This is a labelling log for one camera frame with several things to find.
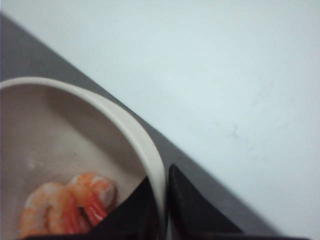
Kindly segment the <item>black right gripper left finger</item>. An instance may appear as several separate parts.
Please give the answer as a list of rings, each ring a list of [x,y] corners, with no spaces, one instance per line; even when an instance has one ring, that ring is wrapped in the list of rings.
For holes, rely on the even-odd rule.
[[[157,240],[159,214],[148,177],[88,233],[29,236],[27,240]]]

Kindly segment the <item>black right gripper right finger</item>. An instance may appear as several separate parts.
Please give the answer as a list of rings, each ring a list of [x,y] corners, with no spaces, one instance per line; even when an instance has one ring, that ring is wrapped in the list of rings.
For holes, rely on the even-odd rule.
[[[303,240],[279,234],[217,181],[206,198],[176,165],[168,170],[169,210],[179,240]]]

